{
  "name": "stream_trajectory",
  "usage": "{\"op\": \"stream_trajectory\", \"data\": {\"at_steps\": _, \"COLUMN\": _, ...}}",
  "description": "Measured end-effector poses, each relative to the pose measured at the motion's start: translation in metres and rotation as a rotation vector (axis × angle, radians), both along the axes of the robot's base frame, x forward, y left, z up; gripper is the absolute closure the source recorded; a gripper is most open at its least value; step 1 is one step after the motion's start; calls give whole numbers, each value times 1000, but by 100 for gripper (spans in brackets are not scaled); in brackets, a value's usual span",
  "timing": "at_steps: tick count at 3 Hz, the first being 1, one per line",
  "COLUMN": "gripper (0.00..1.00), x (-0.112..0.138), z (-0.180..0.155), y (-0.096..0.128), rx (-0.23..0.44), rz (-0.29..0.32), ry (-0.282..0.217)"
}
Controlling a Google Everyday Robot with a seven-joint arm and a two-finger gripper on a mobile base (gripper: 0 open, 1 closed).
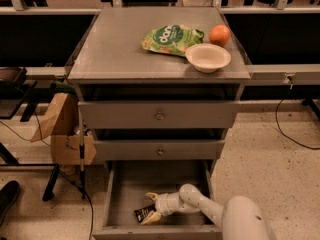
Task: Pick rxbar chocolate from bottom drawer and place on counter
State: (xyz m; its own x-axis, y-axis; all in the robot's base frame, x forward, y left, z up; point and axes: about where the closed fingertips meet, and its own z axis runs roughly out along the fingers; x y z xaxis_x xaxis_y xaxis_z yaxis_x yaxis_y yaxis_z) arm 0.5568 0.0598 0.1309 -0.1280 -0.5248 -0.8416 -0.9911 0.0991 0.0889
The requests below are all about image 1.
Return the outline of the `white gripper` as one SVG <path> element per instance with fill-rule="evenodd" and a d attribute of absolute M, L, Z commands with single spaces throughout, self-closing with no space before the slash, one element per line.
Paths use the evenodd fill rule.
<path fill-rule="evenodd" d="M 176 213 L 182 207 L 182 200 L 178 193 L 157 193 L 148 192 L 146 197 L 155 202 L 156 211 L 148 212 L 142 219 L 142 225 L 151 225 L 158 222 L 161 216 L 169 216 Z"/>

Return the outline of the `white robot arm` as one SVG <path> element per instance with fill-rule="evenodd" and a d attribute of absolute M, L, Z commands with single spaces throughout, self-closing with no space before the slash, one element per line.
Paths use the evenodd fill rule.
<path fill-rule="evenodd" d="M 224 240 L 277 240 L 260 207 L 245 196 L 234 196 L 220 205 L 192 184 L 182 185 L 175 193 L 148 192 L 146 196 L 153 204 L 135 210 L 141 225 L 153 224 L 174 213 L 202 212 L 222 230 Z"/>

